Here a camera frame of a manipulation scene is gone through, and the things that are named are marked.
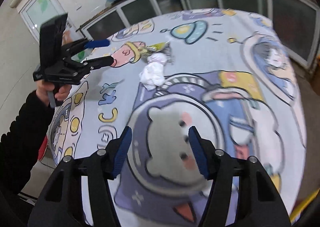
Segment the person's left forearm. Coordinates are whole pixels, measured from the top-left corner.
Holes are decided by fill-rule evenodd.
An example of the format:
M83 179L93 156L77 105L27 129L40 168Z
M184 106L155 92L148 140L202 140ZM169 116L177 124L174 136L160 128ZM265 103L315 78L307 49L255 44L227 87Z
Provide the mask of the person's left forearm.
M53 114L33 91L1 136L1 226L27 226L34 206L18 194L30 180Z

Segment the person's left hand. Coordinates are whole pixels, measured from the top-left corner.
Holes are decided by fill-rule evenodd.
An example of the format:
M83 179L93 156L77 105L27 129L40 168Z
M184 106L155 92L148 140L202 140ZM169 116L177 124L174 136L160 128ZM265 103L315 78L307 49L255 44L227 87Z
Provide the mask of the person's left hand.
M65 84L62 85L59 89L51 82L46 82L40 80L36 82L36 96L41 100L46 106L50 103L50 98L54 96L57 101L64 101L71 91L72 86Z

